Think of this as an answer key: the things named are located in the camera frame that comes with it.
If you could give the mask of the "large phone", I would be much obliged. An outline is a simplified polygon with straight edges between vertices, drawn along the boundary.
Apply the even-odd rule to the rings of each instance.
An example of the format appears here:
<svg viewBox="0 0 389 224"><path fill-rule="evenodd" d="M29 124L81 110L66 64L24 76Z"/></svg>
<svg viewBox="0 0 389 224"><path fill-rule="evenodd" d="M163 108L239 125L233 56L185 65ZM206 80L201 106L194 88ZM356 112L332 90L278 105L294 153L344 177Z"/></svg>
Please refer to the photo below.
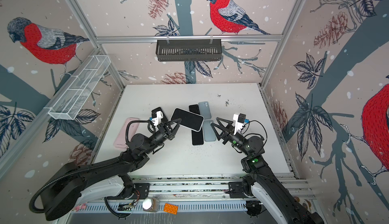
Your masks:
<svg viewBox="0 0 389 224"><path fill-rule="evenodd" d="M205 120L203 122L203 137L205 142L214 142L217 140L217 137L211 125L212 123L212 120Z"/></svg>

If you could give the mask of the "black phone table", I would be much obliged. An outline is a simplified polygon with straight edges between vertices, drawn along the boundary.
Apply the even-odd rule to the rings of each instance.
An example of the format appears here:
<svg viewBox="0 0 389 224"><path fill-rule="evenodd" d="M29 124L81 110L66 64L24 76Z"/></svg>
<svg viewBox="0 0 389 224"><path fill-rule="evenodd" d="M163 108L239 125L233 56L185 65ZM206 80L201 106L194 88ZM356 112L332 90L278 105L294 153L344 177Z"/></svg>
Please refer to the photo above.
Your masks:
<svg viewBox="0 0 389 224"><path fill-rule="evenodd" d="M204 122L203 116L181 108L176 108L171 117L171 121L177 119L181 119L180 125L182 127L191 129L195 132L200 132Z"/></svg>

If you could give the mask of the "black phone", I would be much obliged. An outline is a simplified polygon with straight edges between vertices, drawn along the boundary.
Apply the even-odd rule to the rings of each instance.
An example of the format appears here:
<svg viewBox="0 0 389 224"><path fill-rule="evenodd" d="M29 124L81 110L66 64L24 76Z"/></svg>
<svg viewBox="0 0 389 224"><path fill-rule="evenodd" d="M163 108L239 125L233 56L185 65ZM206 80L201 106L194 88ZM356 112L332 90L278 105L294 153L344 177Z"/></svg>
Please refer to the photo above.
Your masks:
<svg viewBox="0 0 389 224"><path fill-rule="evenodd" d="M157 126L160 123L168 122L168 118L161 107L152 110L151 121Z"/></svg>

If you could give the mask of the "blue phone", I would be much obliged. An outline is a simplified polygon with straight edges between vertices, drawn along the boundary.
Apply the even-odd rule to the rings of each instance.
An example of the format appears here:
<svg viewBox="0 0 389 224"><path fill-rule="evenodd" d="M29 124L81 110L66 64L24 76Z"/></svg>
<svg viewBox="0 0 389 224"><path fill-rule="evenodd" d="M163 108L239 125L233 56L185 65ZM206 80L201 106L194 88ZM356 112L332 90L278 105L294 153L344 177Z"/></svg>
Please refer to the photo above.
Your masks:
<svg viewBox="0 0 389 224"><path fill-rule="evenodd" d="M204 144L204 139L203 139L203 132L202 130L196 132L192 131L191 132L191 138L192 138L192 145L193 146L201 146Z"/></svg>

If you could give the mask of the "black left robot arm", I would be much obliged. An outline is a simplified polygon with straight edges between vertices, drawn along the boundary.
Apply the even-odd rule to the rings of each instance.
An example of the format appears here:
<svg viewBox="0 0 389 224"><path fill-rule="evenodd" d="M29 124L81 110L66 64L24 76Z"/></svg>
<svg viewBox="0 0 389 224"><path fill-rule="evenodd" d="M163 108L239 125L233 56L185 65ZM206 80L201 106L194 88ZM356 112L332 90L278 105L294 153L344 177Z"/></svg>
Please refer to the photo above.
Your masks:
<svg viewBox="0 0 389 224"><path fill-rule="evenodd" d="M140 199L129 173L142 168L150 159L149 154L161 150L166 140L173 140L180 123L180 118L162 122L154 127L150 137L138 133L126 139L128 148L116 158L84 166L65 164L32 196L30 211L43 213L46 220L54 221L92 200Z"/></svg>

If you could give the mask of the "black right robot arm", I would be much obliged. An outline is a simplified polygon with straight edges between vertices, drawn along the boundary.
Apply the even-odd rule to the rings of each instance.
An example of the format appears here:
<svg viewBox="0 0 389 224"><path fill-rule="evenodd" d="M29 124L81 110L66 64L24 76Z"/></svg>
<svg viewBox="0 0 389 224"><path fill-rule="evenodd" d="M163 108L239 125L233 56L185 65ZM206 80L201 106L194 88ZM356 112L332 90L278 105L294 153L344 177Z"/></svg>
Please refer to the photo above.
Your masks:
<svg viewBox="0 0 389 224"><path fill-rule="evenodd" d="M272 172L262 156L268 137L249 133L250 138L247 138L238 132L250 123L245 115L238 115L232 121L217 117L216 121L211 127L217 140L223 144L231 143L238 153L246 155L241 160L243 171L246 172L242 179L245 195L258 199L279 224L324 223L318 213L311 213L298 203Z"/></svg>

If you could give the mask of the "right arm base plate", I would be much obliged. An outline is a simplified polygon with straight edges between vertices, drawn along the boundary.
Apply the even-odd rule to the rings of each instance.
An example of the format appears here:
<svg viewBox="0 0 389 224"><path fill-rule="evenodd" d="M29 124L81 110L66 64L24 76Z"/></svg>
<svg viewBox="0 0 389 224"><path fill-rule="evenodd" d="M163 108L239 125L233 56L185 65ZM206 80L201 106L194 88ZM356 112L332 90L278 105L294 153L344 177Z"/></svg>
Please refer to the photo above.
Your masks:
<svg viewBox="0 0 389 224"><path fill-rule="evenodd" d="M229 182L228 186L226 194L232 199L253 198L251 186L245 181Z"/></svg>

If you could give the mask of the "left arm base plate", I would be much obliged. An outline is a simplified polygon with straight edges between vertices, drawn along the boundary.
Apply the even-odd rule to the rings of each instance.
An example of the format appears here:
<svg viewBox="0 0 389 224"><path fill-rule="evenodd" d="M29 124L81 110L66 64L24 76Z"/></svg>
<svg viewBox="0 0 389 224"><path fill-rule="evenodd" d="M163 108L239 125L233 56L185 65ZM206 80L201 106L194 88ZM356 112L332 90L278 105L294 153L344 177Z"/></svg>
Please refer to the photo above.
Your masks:
<svg viewBox="0 0 389 224"><path fill-rule="evenodd" d="M108 200L144 200L148 197L150 190L149 183L134 183L133 186L126 186L124 190L114 197L107 197Z"/></svg>

